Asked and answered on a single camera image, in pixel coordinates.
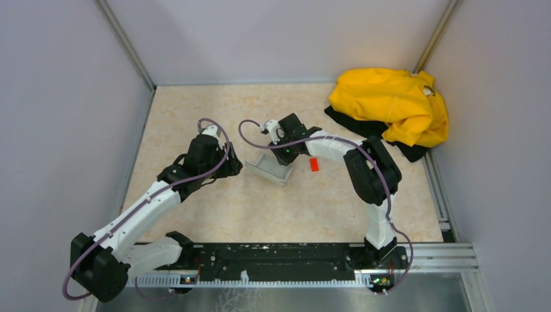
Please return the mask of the small red block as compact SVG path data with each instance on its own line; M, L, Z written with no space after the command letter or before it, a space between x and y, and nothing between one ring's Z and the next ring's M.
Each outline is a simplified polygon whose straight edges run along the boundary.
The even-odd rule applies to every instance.
M318 159L313 157L309 159L312 172L318 172L320 170Z

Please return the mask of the white cardboard box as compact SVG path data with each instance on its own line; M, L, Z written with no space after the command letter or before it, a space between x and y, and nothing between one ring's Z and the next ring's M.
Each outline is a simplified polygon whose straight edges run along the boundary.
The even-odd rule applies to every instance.
M281 165L275 157L267 154L261 154L256 161L246 161L245 167L253 174L279 187L287 185L293 171L291 165Z

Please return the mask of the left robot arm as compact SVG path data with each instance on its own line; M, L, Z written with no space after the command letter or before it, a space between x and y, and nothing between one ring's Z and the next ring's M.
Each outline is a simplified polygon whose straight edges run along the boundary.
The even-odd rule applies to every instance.
M68 282L74 280L88 295L109 302L129 280L157 268L175 265L180 269L196 269L198 252L194 243L178 231L148 244L137 241L208 179L237 176L242 167L230 141L221 144L217 135L197 135L187 153L167 166L128 210L93 235L80 233L73 238L70 270L62 284L63 296L68 300L82 298L68 293Z

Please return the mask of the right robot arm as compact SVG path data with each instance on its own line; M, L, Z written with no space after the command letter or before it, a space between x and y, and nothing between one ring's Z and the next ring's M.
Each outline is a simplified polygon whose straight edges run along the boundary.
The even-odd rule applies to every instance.
M298 156L308 155L346 167L356 195L368 208L366 260L374 268L384 267L396 247L392 200L402 174L381 140L350 140L319 127L306 128L294 113L279 121L268 120L260 129L270 136L279 164L290 165Z

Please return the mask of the black garment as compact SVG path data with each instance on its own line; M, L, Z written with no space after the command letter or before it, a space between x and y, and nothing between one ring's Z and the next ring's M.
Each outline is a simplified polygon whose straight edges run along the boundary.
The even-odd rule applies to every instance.
M355 120L341 112L335 111L331 105L324 109L324 113L347 130L365 138L382 138L382 134L389 128L386 124L379 121ZM430 150L430 148L419 145L408 146L402 142L387 142L391 146L398 147L403 156L411 163L419 161Z

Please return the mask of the yellow garment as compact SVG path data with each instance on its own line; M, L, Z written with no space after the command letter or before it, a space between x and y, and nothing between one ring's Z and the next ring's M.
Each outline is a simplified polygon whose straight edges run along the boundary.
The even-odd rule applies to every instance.
M333 109L362 122L382 122L389 142L433 148L447 141L449 118L435 78L424 72L359 68L340 75L329 96Z

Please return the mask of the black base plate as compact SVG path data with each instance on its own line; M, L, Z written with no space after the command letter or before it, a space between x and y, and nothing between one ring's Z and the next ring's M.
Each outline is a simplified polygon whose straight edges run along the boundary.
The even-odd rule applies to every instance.
M203 243L161 270L197 270L200 281L351 281L357 270L405 269L406 249L397 246L380 261L367 256L363 243Z

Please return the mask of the aluminium frame rail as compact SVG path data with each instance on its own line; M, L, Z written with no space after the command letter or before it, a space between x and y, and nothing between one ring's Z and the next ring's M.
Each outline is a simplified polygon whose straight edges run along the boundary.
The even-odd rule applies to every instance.
M384 293L410 274L476 272L466 244L399 244L380 262L362 244L205 243L153 253L133 246L123 268L108 269L99 289L109 295L124 287L183 288L360 288Z

